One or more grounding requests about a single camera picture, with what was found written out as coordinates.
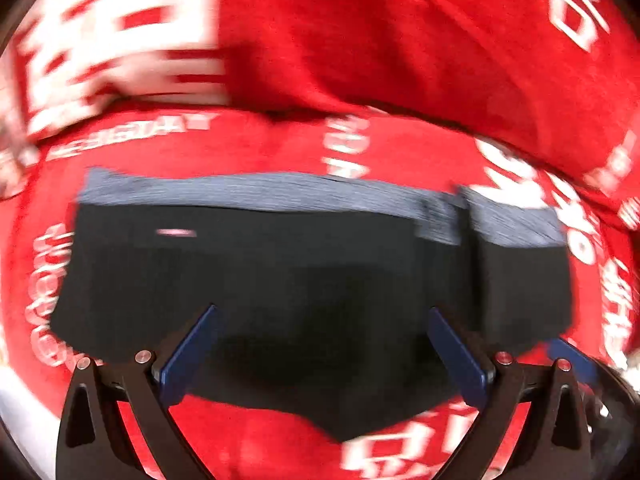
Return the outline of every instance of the boxer briefs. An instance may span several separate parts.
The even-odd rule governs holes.
[[[94,170],[51,327],[129,360],[214,303],[223,335],[193,393],[348,440],[455,393],[425,333],[429,306],[515,352],[569,326],[553,210],[484,200],[302,174]]]

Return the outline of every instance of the bolt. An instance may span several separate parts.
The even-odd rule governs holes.
[[[566,359],[558,359],[558,368],[560,368],[563,372],[568,372],[571,370],[571,363]]]
[[[495,355],[495,360],[498,361],[501,365],[510,365],[513,363],[513,357],[508,352],[498,352]]]
[[[148,363],[149,359],[151,359],[151,352],[149,350],[141,350],[136,354],[136,362],[141,365]]]
[[[76,366],[78,367],[78,370],[85,370],[89,367],[90,364],[91,359],[89,359],[88,357],[83,357],[82,359],[78,359]]]

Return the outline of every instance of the silver screw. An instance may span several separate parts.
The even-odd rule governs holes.
[[[136,354],[136,362],[141,365],[148,363],[149,359],[151,359],[151,352],[149,350],[141,350]]]
[[[83,357],[81,359],[78,359],[76,366],[78,367],[78,370],[85,370],[86,368],[89,367],[90,364],[91,364],[91,359],[89,359],[88,357]]]
[[[498,352],[495,355],[495,360],[501,365],[510,365],[513,363],[513,357],[511,357],[511,354],[508,352]]]
[[[571,363],[566,359],[558,359],[558,368],[560,368],[563,372],[568,372],[571,370]]]

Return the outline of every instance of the red fabric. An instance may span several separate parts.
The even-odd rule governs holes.
[[[37,138],[114,92],[254,110],[381,102],[596,189],[639,102],[638,41],[610,0],[40,0],[11,53]]]
[[[70,370],[82,354],[55,339],[47,319],[70,256],[74,198],[92,166],[173,178],[303,171],[443,191],[472,185],[502,202],[524,197],[524,206],[538,206],[544,199],[558,209],[568,235],[577,240],[570,243],[576,323],[567,336],[587,353],[611,359],[603,337],[601,271],[612,255],[627,262],[628,237],[621,232],[610,242],[568,184],[466,134],[375,112],[341,118],[291,114],[267,121],[224,108],[121,104],[119,110],[51,139],[42,145],[42,153],[25,192],[0,204],[19,206],[1,259],[2,314],[11,366],[54,413],[60,413]],[[626,283],[628,276],[621,277]],[[544,360],[542,349],[525,359]],[[123,411],[134,444],[152,472],[154,462],[128,409]],[[518,412],[496,466],[504,465],[525,412]],[[221,479],[347,480],[368,473],[373,478],[430,478],[468,428],[473,413],[453,399],[431,413],[379,431],[372,439],[339,444],[285,413],[194,397],[172,408],[188,441]],[[402,446],[409,442],[419,452],[404,454]],[[395,459],[383,460],[385,456]]]

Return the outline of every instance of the black fabric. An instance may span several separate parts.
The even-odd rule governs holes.
[[[165,229],[195,236],[158,234]],[[561,332],[548,319],[539,330],[538,306],[529,310],[536,298],[523,303],[515,286],[500,297],[510,285],[501,281],[504,265],[517,284],[531,252],[484,248],[482,265],[495,266],[484,277],[495,286],[478,298],[469,285],[474,237],[467,232],[454,246],[415,232],[410,219],[361,212],[81,205],[51,327],[79,351],[130,360],[214,303],[223,336],[193,393],[297,413],[348,440],[455,393],[425,334],[429,306],[446,304],[511,351]],[[540,251],[566,262],[564,248]],[[547,286],[555,278],[539,279]],[[568,290],[564,279],[558,287]],[[529,310],[528,325],[504,319],[514,314],[505,308],[511,300],[517,319]],[[570,302],[555,308],[570,312]]]

